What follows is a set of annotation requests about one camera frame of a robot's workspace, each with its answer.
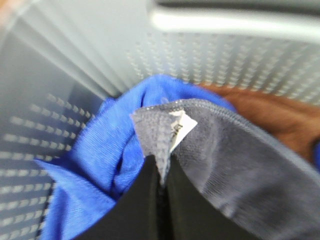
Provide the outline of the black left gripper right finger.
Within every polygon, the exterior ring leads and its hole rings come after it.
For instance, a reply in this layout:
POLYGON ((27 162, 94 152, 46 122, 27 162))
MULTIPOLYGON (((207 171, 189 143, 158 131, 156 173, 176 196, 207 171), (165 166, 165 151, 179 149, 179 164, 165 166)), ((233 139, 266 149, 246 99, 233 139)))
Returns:
POLYGON ((177 157, 170 156, 166 179, 169 210, 167 240, 256 240, 225 217, 191 183, 177 157))

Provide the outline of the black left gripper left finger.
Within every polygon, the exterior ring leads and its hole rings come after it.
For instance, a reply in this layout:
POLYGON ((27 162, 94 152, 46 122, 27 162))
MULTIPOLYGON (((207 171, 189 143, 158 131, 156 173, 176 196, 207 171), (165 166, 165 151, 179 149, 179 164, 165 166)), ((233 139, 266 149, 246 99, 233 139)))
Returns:
POLYGON ((154 155, 115 206, 76 240, 161 240, 163 190, 154 155))

